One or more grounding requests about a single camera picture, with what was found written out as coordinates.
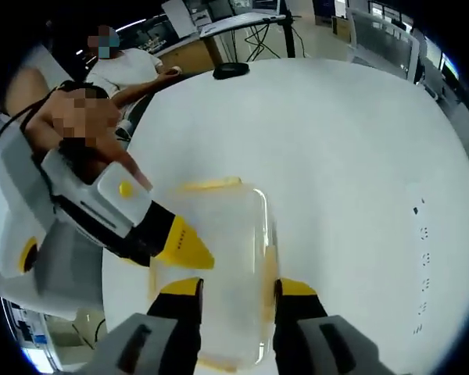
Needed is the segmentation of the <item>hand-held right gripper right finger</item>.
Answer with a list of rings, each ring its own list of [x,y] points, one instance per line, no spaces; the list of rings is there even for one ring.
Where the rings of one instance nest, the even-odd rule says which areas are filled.
[[[273,350],[279,374],[378,374],[376,344],[339,315],[329,316],[309,285],[274,286]]]

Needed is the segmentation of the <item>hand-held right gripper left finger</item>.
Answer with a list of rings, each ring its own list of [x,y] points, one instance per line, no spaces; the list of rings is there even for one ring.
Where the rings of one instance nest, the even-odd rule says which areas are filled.
[[[193,374],[201,347],[203,279],[175,281],[146,314],[135,313],[98,344],[85,374]]]

